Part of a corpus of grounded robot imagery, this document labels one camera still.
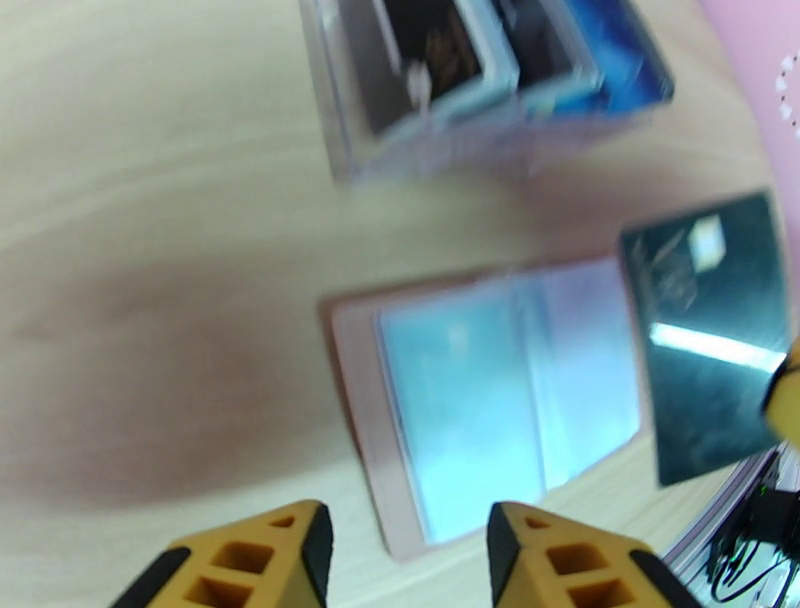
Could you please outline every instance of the clear card holder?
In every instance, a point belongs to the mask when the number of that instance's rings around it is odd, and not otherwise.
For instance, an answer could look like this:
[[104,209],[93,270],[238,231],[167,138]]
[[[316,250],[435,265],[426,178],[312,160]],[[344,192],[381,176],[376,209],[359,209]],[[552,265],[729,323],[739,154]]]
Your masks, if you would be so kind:
[[534,174],[673,95],[628,0],[301,2],[338,179]]
[[535,503],[631,441],[636,355],[616,260],[489,278],[376,320],[425,542]]

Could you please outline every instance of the pink wall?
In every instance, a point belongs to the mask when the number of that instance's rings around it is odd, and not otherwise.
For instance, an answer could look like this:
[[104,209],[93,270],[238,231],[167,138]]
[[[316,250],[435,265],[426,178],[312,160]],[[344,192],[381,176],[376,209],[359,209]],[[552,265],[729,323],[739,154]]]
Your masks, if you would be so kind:
[[800,288],[800,0],[701,0],[761,126]]

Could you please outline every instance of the black cable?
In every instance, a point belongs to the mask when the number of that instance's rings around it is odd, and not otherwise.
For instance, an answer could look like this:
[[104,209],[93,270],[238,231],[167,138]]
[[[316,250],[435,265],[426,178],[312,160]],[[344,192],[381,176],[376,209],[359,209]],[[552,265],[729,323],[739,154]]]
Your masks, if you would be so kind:
[[789,587],[792,586],[792,582],[794,581],[795,574],[797,574],[797,562],[793,561],[789,568],[789,576],[786,577],[786,582],[783,583],[780,595],[778,595],[778,599],[775,600],[775,603],[772,604],[772,608],[780,608],[783,606],[786,595],[789,593]]
[[718,597],[717,590],[719,588],[720,582],[722,582],[723,575],[728,571],[730,563],[731,563],[730,559],[728,559],[724,564],[720,564],[719,562],[717,562],[716,573],[714,574],[714,579],[711,581],[711,597],[715,601],[719,601],[717,600]]
[[711,597],[714,598],[715,602],[718,602],[720,604],[725,604],[727,602],[732,602],[736,598],[741,597],[745,593],[750,591],[750,589],[752,589],[753,587],[758,585],[758,583],[760,583],[762,580],[764,580],[764,578],[766,578],[767,575],[769,575],[770,572],[775,570],[775,568],[777,568],[778,566],[782,566],[787,561],[789,561],[789,558],[787,558],[787,557],[783,558],[779,562],[773,564],[772,566],[770,566],[769,568],[764,570],[761,574],[759,574],[757,577],[755,577],[749,583],[747,583],[746,585],[744,585],[740,589],[737,589],[736,591],[734,591],[730,595],[728,595],[726,597],[723,597],[723,598],[720,598],[719,597],[719,593],[718,593],[718,591],[719,591],[718,587],[719,587],[720,580],[722,579],[722,576],[717,576],[717,578],[714,579],[714,583],[711,585]]
[[731,557],[728,558],[728,561],[725,563],[726,573],[722,579],[722,584],[727,586],[730,580],[736,576],[741,570],[739,566],[742,563],[742,559],[744,558],[747,550],[750,548],[750,543],[744,542],[736,549],[736,553],[734,553]]
[[733,583],[738,581],[739,577],[742,576],[742,574],[744,574],[744,571],[747,570],[747,567],[750,565],[750,562],[753,561],[753,558],[756,556],[756,552],[758,551],[758,548],[760,546],[761,546],[761,541],[756,541],[753,543],[753,547],[752,549],[750,549],[750,553],[738,567],[736,573],[731,577],[726,577],[726,580],[723,581],[726,587],[730,587],[731,585],[733,585]]

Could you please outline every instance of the wood grain surface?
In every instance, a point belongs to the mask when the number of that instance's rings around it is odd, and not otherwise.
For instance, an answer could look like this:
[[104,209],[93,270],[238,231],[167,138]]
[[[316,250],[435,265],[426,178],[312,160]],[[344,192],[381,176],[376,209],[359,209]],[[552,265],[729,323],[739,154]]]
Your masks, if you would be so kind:
[[[640,0],[677,78],[536,180],[334,186],[294,0],[0,0],[0,604],[106,606],[182,534],[316,497],[334,607],[489,605],[480,539],[386,555],[320,323],[333,294],[610,251],[772,177],[694,0]],[[724,479],[650,439],[545,506],[666,548]]]

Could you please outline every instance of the plastic box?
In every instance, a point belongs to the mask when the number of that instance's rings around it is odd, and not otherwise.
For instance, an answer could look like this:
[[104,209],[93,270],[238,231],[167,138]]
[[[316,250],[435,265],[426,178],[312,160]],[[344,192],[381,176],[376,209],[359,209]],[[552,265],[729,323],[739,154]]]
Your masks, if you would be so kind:
[[342,179],[454,164],[535,173],[640,125],[674,92],[627,0],[302,2]]

